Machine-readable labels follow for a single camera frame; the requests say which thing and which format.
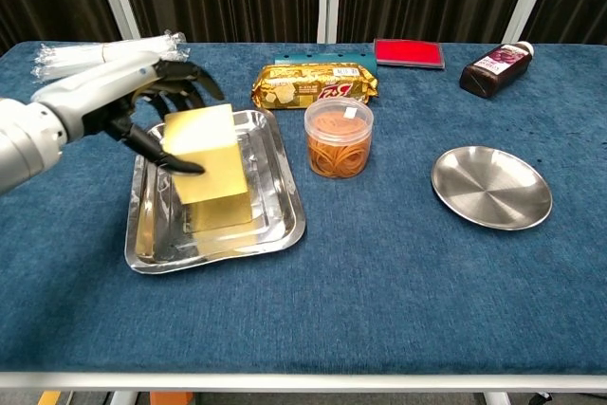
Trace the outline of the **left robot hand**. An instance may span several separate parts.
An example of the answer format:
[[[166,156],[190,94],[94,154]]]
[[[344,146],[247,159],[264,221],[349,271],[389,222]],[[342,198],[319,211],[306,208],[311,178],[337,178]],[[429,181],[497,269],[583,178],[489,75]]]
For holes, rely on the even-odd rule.
[[[69,142],[105,132],[169,173],[202,175],[201,165],[165,152],[156,138],[131,119],[142,96],[161,117],[170,113],[165,99],[178,111],[204,107],[197,84],[214,99],[224,99],[218,83],[198,64],[167,61],[154,52],[139,51],[50,83],[30,100],[57,116]]]

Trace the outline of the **yellow sponge block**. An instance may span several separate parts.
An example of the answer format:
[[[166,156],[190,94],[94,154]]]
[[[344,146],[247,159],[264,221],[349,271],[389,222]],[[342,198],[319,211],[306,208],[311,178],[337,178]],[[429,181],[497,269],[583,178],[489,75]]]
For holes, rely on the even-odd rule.
[[[192,231],[214,230],[252,220],[248,183],[230,104],[167,115],[162,146],[165,152],[204,168],[202,175],[173,175]]]

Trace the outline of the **clear jar of rubber bands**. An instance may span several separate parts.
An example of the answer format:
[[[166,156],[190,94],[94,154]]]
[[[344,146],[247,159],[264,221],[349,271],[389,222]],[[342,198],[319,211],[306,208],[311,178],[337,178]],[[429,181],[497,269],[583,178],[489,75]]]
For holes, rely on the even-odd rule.
[[[366,166],[371,151],[374,114],[361,101],[331,98],[304,112],[308,162],[314,173],[349,178]]]

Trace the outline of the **bundle of clear plastic straws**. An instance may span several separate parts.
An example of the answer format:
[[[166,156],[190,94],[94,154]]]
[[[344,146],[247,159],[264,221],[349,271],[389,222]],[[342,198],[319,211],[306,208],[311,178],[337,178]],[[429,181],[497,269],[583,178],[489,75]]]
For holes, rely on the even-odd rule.
[[[190,56],[182,32],[107,43],[71,46],[40,45],[31,74],[41,83],[68,77],[99,64],[112,62],[136,52],[150,51],[168,61],[184,62]]]

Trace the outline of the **gold snack package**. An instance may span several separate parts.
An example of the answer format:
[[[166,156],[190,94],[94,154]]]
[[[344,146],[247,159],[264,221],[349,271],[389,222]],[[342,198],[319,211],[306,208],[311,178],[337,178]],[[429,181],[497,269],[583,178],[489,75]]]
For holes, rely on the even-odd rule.
[[[349,98],[368,103],[378,95],[376,77],[356,63],[269,64],[251,89],[260,108],[305,109],[318,100]]]

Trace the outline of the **rectangular metal tray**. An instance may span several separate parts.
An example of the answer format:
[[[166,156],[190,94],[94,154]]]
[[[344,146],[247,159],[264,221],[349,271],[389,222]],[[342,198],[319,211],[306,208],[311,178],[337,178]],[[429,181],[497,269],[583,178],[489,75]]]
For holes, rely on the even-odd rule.
[[[305,216],[275,117],[267,110],[233,115],[248,180],[252,219],[195,230],[171,176],[137,156],[124,257],[141,274],[162,274],[287,249],[304,234]]]

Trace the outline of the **teal perforated plastic piece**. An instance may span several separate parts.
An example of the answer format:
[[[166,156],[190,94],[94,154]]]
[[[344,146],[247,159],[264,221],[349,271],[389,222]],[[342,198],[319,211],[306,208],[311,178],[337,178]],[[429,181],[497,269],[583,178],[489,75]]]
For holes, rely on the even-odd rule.
[[[321,66],[329,68],[336,67],[337,64],[345,64],[348,67],[356,64],[364,67],[374,77],[377,75],[377,59],[373,52],[306,52],[306,53],[284,53],[276,55],[273,67],[286,68],[294,71],[297,75],[302,74],[302,66],[314,66],[319,69]]]

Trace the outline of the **red pad in clear case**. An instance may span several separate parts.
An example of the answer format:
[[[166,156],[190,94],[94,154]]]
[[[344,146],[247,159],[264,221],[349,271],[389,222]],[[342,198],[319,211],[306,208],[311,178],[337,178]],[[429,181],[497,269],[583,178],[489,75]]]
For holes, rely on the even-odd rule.
[[[438,43],[404,39],[375,39],[374,52],[378,64],[445,68],[442,47]]]

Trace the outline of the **blue felt table cover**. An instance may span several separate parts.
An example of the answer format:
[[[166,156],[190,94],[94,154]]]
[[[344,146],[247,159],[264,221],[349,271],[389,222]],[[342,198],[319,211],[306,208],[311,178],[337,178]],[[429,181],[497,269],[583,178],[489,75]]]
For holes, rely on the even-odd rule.
[[[280,111],[303,201],[291,249],[166,275],[124,261],[134,158],[105,135],[0,196],[0,371],[607,374],[607,46],[539,45],[483,100],[442,71],[382,67],[365,170],[309,168]],[[481,144],[548,182],[531,230],[473,225],[434,195],[444,151]]]

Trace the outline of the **dark juice bottle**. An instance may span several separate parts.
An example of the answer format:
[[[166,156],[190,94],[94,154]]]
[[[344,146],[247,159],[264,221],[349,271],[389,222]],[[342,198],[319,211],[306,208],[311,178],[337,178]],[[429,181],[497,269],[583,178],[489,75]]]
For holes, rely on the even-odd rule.
[[[459,85],[471,94],[490,99],[522,76],[535,54],[527,41],[501,44],[462,71]]]

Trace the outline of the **round metal plate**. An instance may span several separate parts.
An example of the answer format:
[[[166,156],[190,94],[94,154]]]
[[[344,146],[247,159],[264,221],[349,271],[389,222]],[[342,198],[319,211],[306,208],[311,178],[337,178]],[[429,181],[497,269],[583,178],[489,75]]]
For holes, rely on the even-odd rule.
[[[482,145],[461,146],[432,165],[432,189],[451,211],[481,227],[527,230],[553,208],[545,179],[520,158]]]

